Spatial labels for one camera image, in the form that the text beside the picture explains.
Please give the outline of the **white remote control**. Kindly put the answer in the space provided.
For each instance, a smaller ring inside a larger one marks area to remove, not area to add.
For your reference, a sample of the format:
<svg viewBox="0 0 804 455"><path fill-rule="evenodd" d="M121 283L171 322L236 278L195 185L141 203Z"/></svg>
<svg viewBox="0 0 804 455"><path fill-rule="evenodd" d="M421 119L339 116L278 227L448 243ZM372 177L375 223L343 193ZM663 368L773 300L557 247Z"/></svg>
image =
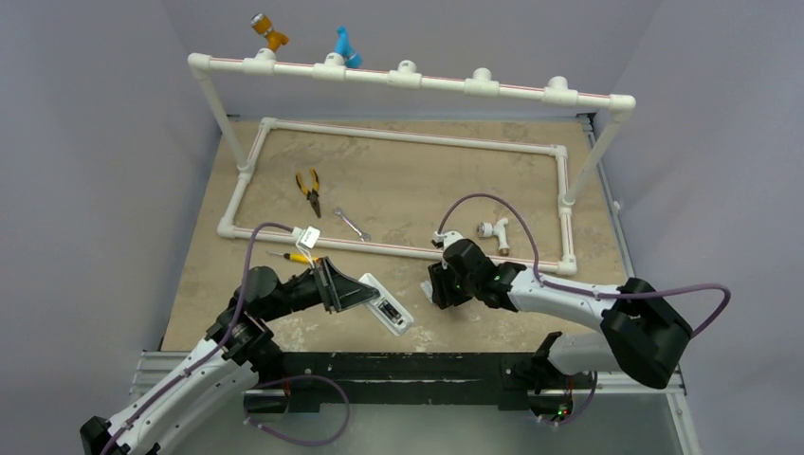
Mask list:
<svg viewBox="0 0 804 455"><path fill-rule="evenodd" d="M401 337L410 330L414 324L413 315L374 275L365 273L358 281L372 287L378 292L377 297L364 302L363 305L387 330L395 337Z"/></svg>

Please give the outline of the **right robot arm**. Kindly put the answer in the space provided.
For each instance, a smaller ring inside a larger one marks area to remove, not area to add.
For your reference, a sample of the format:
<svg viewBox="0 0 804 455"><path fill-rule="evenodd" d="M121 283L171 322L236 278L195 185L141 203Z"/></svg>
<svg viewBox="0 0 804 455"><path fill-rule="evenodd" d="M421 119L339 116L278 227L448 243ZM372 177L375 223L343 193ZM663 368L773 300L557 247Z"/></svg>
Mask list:
<svg viewBox="0 0 804 455"><path fill-rule="evenodd" d="M478 300L491 309L539 313L589 328L581 335L553 332L528 364L509 368L538 390L600 371L621 372L661 390L692 339L686 320L640 279L620 286L539 279L531 266L494 263L468 239L448 246L428 273L432 302L441 309Z"/></svg>

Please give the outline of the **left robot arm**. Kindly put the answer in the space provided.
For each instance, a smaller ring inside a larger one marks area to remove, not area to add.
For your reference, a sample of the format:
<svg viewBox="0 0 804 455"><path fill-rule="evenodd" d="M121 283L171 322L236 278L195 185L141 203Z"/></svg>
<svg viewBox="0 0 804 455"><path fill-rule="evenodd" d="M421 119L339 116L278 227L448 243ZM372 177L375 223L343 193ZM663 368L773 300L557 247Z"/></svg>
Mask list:
<svg viewBox="0 0 804 455"><path fill-rule="evenodd" d="M380 290L340 273L322 258L282 281L268 266L250 268L229 307L182 362L137 401L80 429L86 454L165 454L188 430L237 392L287 391L300 380L267 323L321 305L339 313L380 298Z"/></svg>

